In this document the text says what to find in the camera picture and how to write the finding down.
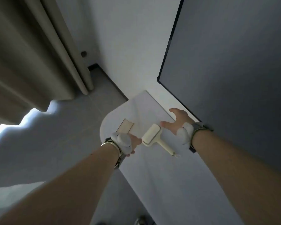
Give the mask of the person's left hand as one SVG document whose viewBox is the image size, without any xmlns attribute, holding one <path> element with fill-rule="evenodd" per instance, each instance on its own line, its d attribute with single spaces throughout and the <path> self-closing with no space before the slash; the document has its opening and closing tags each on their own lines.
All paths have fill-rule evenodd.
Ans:
<svg viewBox="0 0 281 225">
<path fill-rule="evenodd" d="M 117 132 L 113 133 L 113 134 L 111 135 L 111 140 L 117 145 L 117 147 L 119 148 L 119 150 L 120 150 L 120 152 L 121 152 L 121 155 L 125 155 L 125 154 L 122 153 L 122 151 L 121 151 L 119 145 L 117 144 L 116 137 L 117 137 L 118 134 L 119 134 L 119 133 L 117 133 Z M 136 136 L 134 136 L 134 135 L 132 135 L 132 134 L 129 134 L 129 136 L 130 136 L 131 141 L 132 141 L 132 150 L 135 150 L 136 147 L 142 143 L 142 139 L 140 139 L 140 138 L 138 138 L 138 137 L 136 137 Z"/>
</svg>

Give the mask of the person's right hand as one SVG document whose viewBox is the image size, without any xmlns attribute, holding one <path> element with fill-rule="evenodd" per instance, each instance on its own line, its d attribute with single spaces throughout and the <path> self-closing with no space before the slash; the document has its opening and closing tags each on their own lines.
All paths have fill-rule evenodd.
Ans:
<svg viewBox="0 0 281 225">
<path fill-rule="evenodd" d="M 176 117 L 175 121 L 178 122 L 178 128 L 182 127 L 182 125 L 185 122 L 190 123 L 191 125 L 195 123 L 193 121 L 193 119 L 191 117 L 189 117 L 187 112 L 184 110 L 177 109 L 177 108 L 171 108 L 171 109 L 169 109 L 169 111 L 175 115 L 175 117 Z"/>
</svg>

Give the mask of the person's right forearm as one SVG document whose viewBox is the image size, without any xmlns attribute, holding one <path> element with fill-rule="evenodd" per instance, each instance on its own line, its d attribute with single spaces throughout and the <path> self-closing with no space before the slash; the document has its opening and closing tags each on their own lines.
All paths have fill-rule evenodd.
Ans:
<svg viewBox="0 0 281 225">
<path fill-rule="evenodd" d="M 246 225 L 281 225 L 281 173 L 208 130 L 192 145 Z"/>
</svg>

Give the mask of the person's left forearm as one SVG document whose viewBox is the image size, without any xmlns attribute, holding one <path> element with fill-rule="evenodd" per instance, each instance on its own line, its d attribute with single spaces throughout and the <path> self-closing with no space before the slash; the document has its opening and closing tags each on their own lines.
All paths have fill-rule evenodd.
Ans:
<svg viewBox="0 0 281 225">
<path fill-rule="evenodd" d="M 105 143 L 0 217 L 0 225 L 90 225 L 120 156 Z"/>
</svg>

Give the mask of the white left hand tracker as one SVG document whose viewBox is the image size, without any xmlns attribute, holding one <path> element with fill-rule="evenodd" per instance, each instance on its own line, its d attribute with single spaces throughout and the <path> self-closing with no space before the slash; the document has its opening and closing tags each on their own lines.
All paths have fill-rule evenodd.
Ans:
<svg viewBox="0 0 281 225">
<path fill-rule="evenodd" d="M 133 150 L 132 150 L 132 141 L 129 134 L 119 133 L 116 137 L 116 140 L 123 154 L 125 155 L 131 154 Z"/>
</svg>

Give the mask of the white hand tracker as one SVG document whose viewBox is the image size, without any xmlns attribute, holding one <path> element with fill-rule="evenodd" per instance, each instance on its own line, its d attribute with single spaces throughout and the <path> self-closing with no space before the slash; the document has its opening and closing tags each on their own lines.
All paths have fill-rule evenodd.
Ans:
<svg viewBox="0 0 281 225">
<path fill-rule="evenodd" d="M 132 150 L 132 141 L 129 134 L 119 133 L 116 137 L 116 140 L 123 154 L 125 155 L 131 154 L 133 150 Z"/>
<path fill-rule="evenodd" d="M 194 126 L 190 123 L 185 122 L 182 127 L 177 130 L 176 136 L 183 145 L 188 145 L 190 147 L 193 133 Z"/>
</svg>

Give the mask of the cream lint roller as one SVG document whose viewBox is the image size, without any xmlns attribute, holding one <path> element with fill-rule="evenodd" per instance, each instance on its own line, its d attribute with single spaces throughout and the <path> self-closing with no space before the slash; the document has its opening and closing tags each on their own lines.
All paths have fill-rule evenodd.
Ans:
<svg viewBox="0 0 281 225">
<path fill-rule="evenodd" d="M 159 124 L 152 124 L 141 137 L 142 145 L 148 148 L 159 148 L 171 157 L 180 159 L 181 155 L 176 153 L 161 137 L 162 127 Z"/>
</svg>

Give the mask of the white right hand tracker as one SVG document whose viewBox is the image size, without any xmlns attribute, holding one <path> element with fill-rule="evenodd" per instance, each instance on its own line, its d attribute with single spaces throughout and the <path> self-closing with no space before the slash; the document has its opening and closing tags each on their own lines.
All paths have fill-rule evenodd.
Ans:
<svg viewBox="0 0 281 225">
<path fill-rule="evenodd" d="M 188 145 L 190 147 L 193 133 L 194 126 L 190 123 L 185 122 L 182 127 L 177 130 L 176 136 L 183 145 Z"/>
</svg>

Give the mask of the beige card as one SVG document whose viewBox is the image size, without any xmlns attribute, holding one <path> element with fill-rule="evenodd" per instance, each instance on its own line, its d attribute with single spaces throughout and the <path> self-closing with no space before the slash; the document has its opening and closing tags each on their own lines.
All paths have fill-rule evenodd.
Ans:
<svg viewBox="0 0 281 225">
<path fill-rule="evenodd" d="M 122 121 L 122 123 L 120 124 L 120 126 L 117 129 L 117 133 L 124 133 L 124 134 L 128 134 L 131 130 L 131 128 L 133 127 L 134 123 L 127 120 L 126 118 Z"/>
</svg>

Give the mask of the beige curtain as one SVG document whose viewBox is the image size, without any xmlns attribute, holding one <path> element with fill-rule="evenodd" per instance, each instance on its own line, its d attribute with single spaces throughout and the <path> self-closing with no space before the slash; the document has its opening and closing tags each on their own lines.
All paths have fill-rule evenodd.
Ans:
<svg viewBox="0 0 281 225">
<path fill-rule="evenodd" d="M 0 125 L 93 88 L 55 0 L 0 0 Z"/>
</svg>

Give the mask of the dark grey wall panel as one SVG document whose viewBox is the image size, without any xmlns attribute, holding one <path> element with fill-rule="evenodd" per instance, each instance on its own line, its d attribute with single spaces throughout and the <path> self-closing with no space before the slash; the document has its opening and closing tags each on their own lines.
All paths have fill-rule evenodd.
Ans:
<svg viewBox="0 0 281 225">
<path fill-rule="evenodd" d="M 181 0 L 157 81 L 281 172 L 281 0 Z"/>
</svg>

